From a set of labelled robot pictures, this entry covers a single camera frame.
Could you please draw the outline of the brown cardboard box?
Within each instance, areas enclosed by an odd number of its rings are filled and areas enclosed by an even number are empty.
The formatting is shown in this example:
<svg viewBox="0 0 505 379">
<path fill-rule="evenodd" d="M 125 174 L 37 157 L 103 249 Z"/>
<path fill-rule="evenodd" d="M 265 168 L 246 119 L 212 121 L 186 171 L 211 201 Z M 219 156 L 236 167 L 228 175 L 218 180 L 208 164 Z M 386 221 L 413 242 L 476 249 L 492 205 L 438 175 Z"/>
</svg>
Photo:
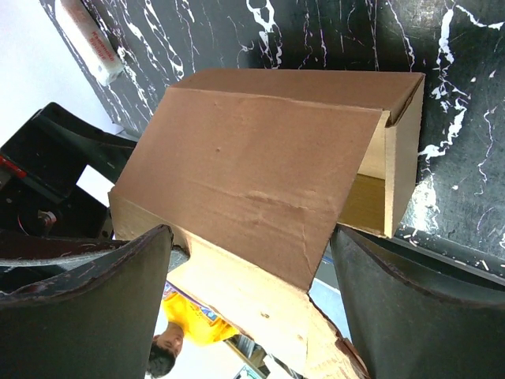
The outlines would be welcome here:
<svg viewBox="0 0 505 379">
<path fill-rule="evenodd" d="M 114 188 L 119 238 L 159 224 L 168 279 L 307 378 L 366 378 L 309 297 L 337 225 L 397 229 L 417 177 L 425 75 L 206 69 L 172 84 Z"/>
</svg>

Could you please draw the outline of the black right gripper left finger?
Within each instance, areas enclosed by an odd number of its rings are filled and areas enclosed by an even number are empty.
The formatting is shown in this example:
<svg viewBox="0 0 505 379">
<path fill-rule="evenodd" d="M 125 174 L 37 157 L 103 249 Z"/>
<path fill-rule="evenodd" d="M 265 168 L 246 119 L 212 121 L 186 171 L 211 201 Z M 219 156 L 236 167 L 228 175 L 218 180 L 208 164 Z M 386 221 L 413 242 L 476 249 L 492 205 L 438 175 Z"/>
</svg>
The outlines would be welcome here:
<svg viewBox="0 0 505 379">
<path fill-rule="evenodd" d="M 173 233 L 154 227 L 101 257 L 1 295 L 3 378 L 142 378 Z"/>
</svg>

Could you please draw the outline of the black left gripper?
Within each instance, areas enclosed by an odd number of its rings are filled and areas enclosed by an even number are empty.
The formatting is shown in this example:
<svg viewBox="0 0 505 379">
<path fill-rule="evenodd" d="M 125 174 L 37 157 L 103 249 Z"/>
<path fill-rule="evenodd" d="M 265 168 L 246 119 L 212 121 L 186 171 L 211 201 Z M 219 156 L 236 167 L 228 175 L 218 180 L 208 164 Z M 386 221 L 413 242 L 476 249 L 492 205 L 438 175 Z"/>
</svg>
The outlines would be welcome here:
<svg viewBox="0 0 505 379">
<path fill-rule="evenodd" d="M 57 103 L 38 110 L 1 147 L 1 266 L 101 276 L 127 261 L 144 239 L 99 240 L 110 209 L 77 183 L 87 168 L 116 183 L 135 146 Z"/>
</svg>

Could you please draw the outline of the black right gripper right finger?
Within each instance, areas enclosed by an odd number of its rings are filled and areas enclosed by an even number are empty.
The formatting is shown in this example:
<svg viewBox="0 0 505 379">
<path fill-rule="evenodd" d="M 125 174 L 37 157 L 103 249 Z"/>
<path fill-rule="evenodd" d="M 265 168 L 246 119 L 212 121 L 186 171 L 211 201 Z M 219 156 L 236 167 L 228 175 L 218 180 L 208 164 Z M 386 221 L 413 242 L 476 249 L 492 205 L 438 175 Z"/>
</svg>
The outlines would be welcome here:
<svg viewBox="0 0 505 379">
<path fill-rule="evenodd" d="M 502 285 L 348 227 L 330 246 L 351 340 L 372 377 L 503 377 Z"/>
</svg>

